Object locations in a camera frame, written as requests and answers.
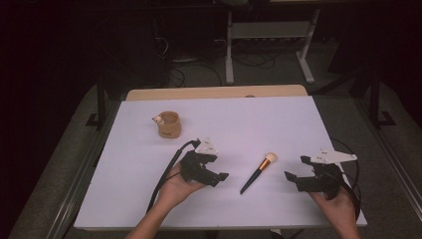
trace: cable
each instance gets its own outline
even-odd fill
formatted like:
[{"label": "cable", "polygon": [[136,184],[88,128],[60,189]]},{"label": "cable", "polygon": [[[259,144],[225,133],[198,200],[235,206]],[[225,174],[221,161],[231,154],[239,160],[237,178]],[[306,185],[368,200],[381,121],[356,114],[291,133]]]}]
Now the cable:
[{"label": "cable", "polygon": [[171,170],[171,168],[176,163],[177,159],[179,158],[180,154],[182,153],[183,149],[187,147],[189,144],[192,144],[195,148],[199,145],[200,141],[198,140],[190,140],[186,142],[182,147],[177,149],[176,153],[174,154],[173,158],[171,158],[170,162],[168,163],[167,167],[165,168],[164,172],[162,173],[160,179],[158,180],[157,185],[152,192],[151,199],[148,204],[148,208],[146,209],[146,213],[152,208],[155,202],[155,198],[158,194],[159,189],[161,188],[162,184],[167,180],[167,174]]},{"label": "cable", "polygon": [[[174,75],[171,73],[171,71],[175,71],[175,72],[179,73],[179,74],[181,75],[181,78],[177,78],[176,76],[174,76]],[[185,77],[185,75],[183,74],[183,72],[181,72],[180,70],[177,70],[177,69],[174,69],[174,68],[170,69],[170,71],[169,71],[169,77],[170,77],[170,81],[171,81],[171,83],[172,83],[172,84],[173,84],[176,88],[186,87],[186,85],[185,85],[185,79],[186,79],[186,77]],[[180,83],[179,83],[179,84],[175,83],[175,82],[173,81],[173,79],[176,79],[176,80],[180,81]]]},{"label": "cable", "polygon": [[176,69],[176,68],[186,68],[186,67],[203,67],[203,68],[207,68],[207,69],[211,70],[211,71],[212,71],[212,72],[214,72],[214,73],[215,73],[215,75],[217,76],[219,86],[220,86],[220,87],[222,87],[222,86],[223,86],[223,81],[221,80],[220,74],[218,74],[218,72],[217,72],[215,69],[213,69],[212,67],[210,67],[210,66],[203,65],[203,64],[195,64],[195,65],[183,65],[183,66],[177,66],[177,67],[174,67],[174,69]]},{"label": "cable", "polygon": [[167,40],[165,40],[165,38],[162,38],[162,37],[155,37],[155,40],[163,41],[165,43],[164,50],[162,51],[161,54],[158,54],[159,58],[164,59],[165,54],[167,53],[168,47],[169,47],[168,42]]},{"label": "cable", "polygon": [[165,178],[165,181],[164,181],[164,182],[168,181],[170,178],[172,178],[172,177],[174,177],[174,176],[177,176],[178,174],[180,174],[180,172],[176,172],[176,173],[174,173],[173,175],[171,175],[171,176],[169,176],[169,177]]},{"label": "cable", "polygon": [[[348,177],[348,178],[350,178],[351,180],[353,180],[353,181],[355,181],[351,176],[349,176],[348,174],[346,174],[346,173],[343,173],[346,177]],[[356,184],[356,190],[357,190],[357,193],[358,193],[358,196],[357,196],[357,198],[359,199],[359,201],[362,201],[362,193],[360,192],[360,187]]]},{"label": "cable", "polygon": [[[242,47],[240,45],[240,43],[243,40],[241,40],[238,44],[236,44],[233,48],[237,47],[240,48]],[[284,47],[279,53],[277,53],[275,56],[270,56],[269,59],[266,59],[265,57],[263,57],[263,62],[261,63],[256,63],[250,59],[247,59],[247,57],[243,57],[243,60],[246,62],[243,62],[242,60],[240,60],[239,58],[242,58],[239,55],[232,55],[232,58],[239,64],[243,65],[243,66],[247,66],[247,67],[256,67],[256,68],[260,68],[260,69],[272,69],[276,66],[276,59],[282,55],[287,49],[289,49],[293,44],[295,44],[296,41],[292,41],[288,46]],[[243,47],[244,49],[240,49],[240,51],[245,52],[245,49],[251,49],[251,46],[247,46],[247,47]],[[272,62],[272,65],[270,65],[269,67],[263,67],[265,64]]]},{"label": "cable", "polygon": [[356,196],[353,189],[351,189],[351,187],[349,185],[347,185],[347,183],[345,183],[344,181],[338,180],[335,176],[333,176],[333,175],[331,175],[327,172],[323,172],[323,171],[316,171],[316,172],[336,180],[348,192],[348,194],[351,196],[351,199],[352,199],[352,203],[353,203],[353,206],[354,206],[354,216],[355,216],[355,219],[357,221],[357,219],[359,218],[359,214],[360,214],[360,199]]},{"label": "cable", "polygon": [[[339,139],[334,138],[334,137],[330,137],[329,139],[331,139],[331,140],[333,140],[333,141],[336,141],[336,142],[340,143],[340,144],[341,144],[341,145],[343,145],[345,148],[347,148],[347,150],[348,150],[351,154],[355,154],[355,153],[353,152],[353,150],[351,150],[351,148],[350,148],[349,146],[347,146],[347,144],[345,144],[344,142],[340,141]],[[354,180],[353,180],[353,185],[351,186],[351,189],[354,189],[354,188],[356,187],[356,185],[357,185],[357,181],[359,180],[359,174],[360,174],[359,162],[358,162],[357,160],[355,160],[355,161],[354,161],[354,163],[355,163],[355,166],[356,166],[356,175],[355,175],[355,177],[354,177]]]}]

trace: makeup brush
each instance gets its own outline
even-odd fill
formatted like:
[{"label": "makeup brush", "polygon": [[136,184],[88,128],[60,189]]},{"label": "makeup brush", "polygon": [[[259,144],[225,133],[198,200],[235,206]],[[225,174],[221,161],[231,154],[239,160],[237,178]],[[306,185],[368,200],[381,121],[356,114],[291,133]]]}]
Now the makeup brush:
[{"label": "makeup brush", "polygon": [[275,162],[277,160],[277,156],[269,152],[266,154],[264,161],[261,163],[261,165],[258,167],[258,169],[252,174],[252,176],[249,178],[249,180],[246,182],[245,186],[242,187],[242,190],[240,190],[240,194],[242,194],[254,181],[258,178],[258,176],[261,174],[264,169],[270,165],[270,163]]}]

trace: person's right hand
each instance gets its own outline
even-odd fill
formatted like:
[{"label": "person's right hand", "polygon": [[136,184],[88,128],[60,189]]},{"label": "person's right hand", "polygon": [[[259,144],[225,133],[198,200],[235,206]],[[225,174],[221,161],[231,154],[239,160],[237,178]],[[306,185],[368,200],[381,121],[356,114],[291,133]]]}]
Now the person's right hand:
[{"label": "person's right hand", "polygon": [[341,187],[338,195],[332,200],[325,199],[324,195],[319,192],[309,192],[309,195],[340,238],[360,238],[355,221],[353,202],[344,188]]},{"label": "person's right hand", "polygon": [[171,210],[183,202],[190,194],[206,186],[197,181],[186,182],[180,175],[180,170],[180,162],[177,162],[168,172],[167,176],[169,179],[161,186],[156,204]]}]

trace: wire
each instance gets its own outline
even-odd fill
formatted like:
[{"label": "wire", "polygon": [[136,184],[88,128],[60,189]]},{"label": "wire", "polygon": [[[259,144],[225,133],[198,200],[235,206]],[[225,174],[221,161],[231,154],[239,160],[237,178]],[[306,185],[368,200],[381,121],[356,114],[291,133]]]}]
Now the wire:
[{"label": "wire", "polygon": [[164,182],[168,181],[170,178],[172,178],[172,177],[174,177],[174,176],[177,176],[178,174],[180,174],[180,172],[176,172],[176,173],[174,173],[173,175],[171,175],[171,176],[169,176],[169,177],[165,178],[165,181],[164,181]]},{"label": "wire", "polygon": [[168,51],[169,44],[168,44],[167,40],[165,38],[162,38],[162,37],[156,37],[155,40],[163,41],[165,43],[164,50],[162,51],[161,54],[158,54],[159,58],[164,59],[165,54]]},{"label": "wire", "polygon": [[[181,75],[181,78],[177,78],[176,76],[174,76],[174,75],[171,73],[171,71],[175,71],[175,72],[179,73],[179,74]],[[170,69],[170,71],[169,71],[169,77],[170,77],[170,82],[171,82],[171,83],[172,83],[172,84],[173,84],[176,88],[186,87],[186,85],[185,85],[185,79],[186,79],[186,77],[185,77],[185,75],[183,74],[183,72],[181,72],[180,70],[178,70],[178,69],[174,69],[174,68]],[[175,83],[175,82],[173,81],[173,79],[180,81],[180,83]]]},{"label": "wire", "polygon": [[339,180],[338,178],[336,178],[335,176],[333,176],[333,175],[331,175],[327,172],[324,172],[324,171],[316,171],[316,172],[336,180],[348,192],[348,194],[351,196],[351,199],[352,199],[352,203],[353,203],[353,206],[354,206],[354,216],[355,216],[355,219],[357,221],[357,219],[359,218],[359,214],[360,214],[360,199],[356,196],[353,189],[351,189],[351,187],[349,185],[347,185],[347,183],[345,183],[343,180]]},{"label": "wire", "polygon": [[[348,178],[350,178],[351,180],[353,180],[353,181],[355,181],[350,175],[348,175],[348,174],[346,174],[346,173],[343,173],[346,177],[348,177]],[[362,193],[360,192],[360,187],[356,184],[356,190],[357,190],[357,193],[358,193],[358,196],[357,196],[357,198],[359,199],[359,201],[362,201]]]},{"label": "wire", "polygon": [[216,49],[214,49],[215,56],[219,56],[219,57],[223,56],[223,54],[226,53],[227,41],[225,39],[216,39],[214,40],[214,44],[215,44],[214,47],[216,47]]},{"label": "wire", "polygon": [[[241,45],[241,43],[242,42],[244,42],[243,40],[241,40],[241,41],[239,41],[233,48],[241,48],[240,49],[240,51],[241,52],[244,52],[245,53],[245,51],[246,50],[249,50],[249,49],[252,49],[252,46],[244,46],[244,47],[242,47],[242,45]],[[274,68],[275,66],[276,66],[276,59],[280,56],[280,55],[282,55],[283,53],[285,53],[285,51],[287,50],[287,49],[289,49],[292,45],[294,45],[296,43],[296,41],[293,41],[293,40],[291,40],[291,43],[288,45],[288,46],[286,46],[286,47],[284,47],[279,53],[277,53],[275,56],[270,56],[270,57],[268,57],[268,59],[266,58],[266,57],[264,57],[263,55],[258,55],[258,56],[261,56],[264,60],[262,61],[262,62],[260,62],[260,63],[256,63],[256,62],[254,62],[254,61],[252,61],[252,60],[250,60],[250,59],[248,59],[248,55],[249,54],[246,54],[247,56],[246,57],[241,57],[241,56],[239,56],[239,55],[237,55],[237,54],[235,54],[235,55],[232,55],[232,58],[237,62],[237,63],[239,63],[239,64],[241,64],[241,65],[243,65],[243,66],[247,66],[247,67],[256,67],[256,68],[260,68],[260,69],[272,69],[272,68]],[[266,65],[266,64],[268,64],[268,63],[272,63],[270,66],[267,66],[267,67],[264,67],[264,65]]]},{"label": "wire", "polygon": [[212,71],[212,72],[214,72],[214,73],[215,73],[215,75],[217,76],[219,86],[220,86],[220,87],[222,87],[222,86],[223,86],[223,81],[221,80],[220,74],[218,74],[218,72],[217,72],[215,69],[213,69],[212,67],[210,67],[210,66],[203,65],[203,64],[195,64],[195,65],[182,65],[182,66],[177,66],[177,67],[174,67],[174,69],[177,69],[177,68],[186,68],[186,67],[203,67],[203,68],[207,68],[207,69],[211,70],[211,71]]},{"label": "wire", "polygon": [[[351,153],[351,154],[355,154],[353,152],[353,150],[351,150],[351,148],[349,146],[347,146],[347,144],[345,144],[344,142],[342,142],[341,140],[334,138],[334,137],[330,137],[329,139],[336,141],[338,143],[340,143],[341,145],[343,145],[345,148],[347,148],[347,150]],[[351,186],[351,189],[354,189],[357,186],[357,181],[359,180],[359,174],[360,174],[360,167],[359,167],[359,162],[357,160],[354,161],[355,165],[356,165],[356,175],[354,176],[354,181],[353,181],[353,185]]]},{"label": "wire", "polygon": [[193,57],[193,58],[186,58],[186,59],[180,59],[180,60],[173,60],[173,63],[192,63],[199,61],[199,58]]},{"label": "wire", "polygon": [[183,144],[182,147],[177,149],[176,153],[174,154],[173,158],[171,158],[170,162],[168,163],[167,167],[165,168],[164,172],[162,173],[160,179],[158,180],[157,185],[154,188],[154,191],[152,192],[151,199],[149,200],[148,208],[146,209],[146,213],[152,208],[155,202],[155,198],[158,194],[159,189],[161,188],[162,184],[167,180],[167,174],[171,170],[171,168],[176,163],[177,159],[179,158],[180,154],[182,153],[183,149],[187,147],[189,144],[193,144],[195,147],[199,140],[191,140]]}]

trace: metal frame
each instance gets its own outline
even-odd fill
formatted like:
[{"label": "metal frame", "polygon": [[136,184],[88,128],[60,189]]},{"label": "metal frame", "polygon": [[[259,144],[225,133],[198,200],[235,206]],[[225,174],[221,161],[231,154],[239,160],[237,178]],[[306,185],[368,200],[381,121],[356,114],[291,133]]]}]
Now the metal frame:
[{"label": "metal frame", "polygon": [[120,102],[109,102],[109,111],[104,118],[103,126],[98,130],[95,138],[93,138],[90,149],[87,151],[72,182],[71,188],[68,190],[59,212],[50,227],[49,233],[46,236],[47,239],[63,238],[66,236],[69,228],[73,226],[73,221],[78,215],[81,200],[85,195],[86,185],[90,184],[94,174],[92,167],[97,163],[97,159],[103,152],[103,145],[106,143],[119,106]]},{"label": "metal frame", "polygon": [[366,119],[366,124],[368,125],[369,130],[375,135],[379,145],[386,153],[386,157],[388,162],[391,165],[391,168],[394,172],[394,175],[397,178],[401,188],[403,189],[407,199],[409,200],[410,204],[412,205],[413,209],[416,212],[416,215],[419,217],[419,220],[422,221],[422,195],[419,190],[416,188],[413,180],[410,178],[409,174],[407,174],[406,169],[401,164],[400,159],[398,158],[397,154],[392,149],[390,143],[386,139],[382,130],[380,130],[377,125],[373,124],[373,119],[370,119],[366,116],[367,108],[363,100],[356,101],[357,108],[360,110],[362,114],[362,118]]},{"label": "metal frame", "polygon": [[227,54],[226,54],[226,83],[234,84],[232,61],[232,40],[249,38],[305,38],[301,51],[297,51],[297,58],[308,84],[313,84],[315,79],[307,62],[307,53],[317,26],[320,9],[315,9],[310,21],[295,22],[254,22],[233,23],[232,12],[228,12],[227,19]]}]

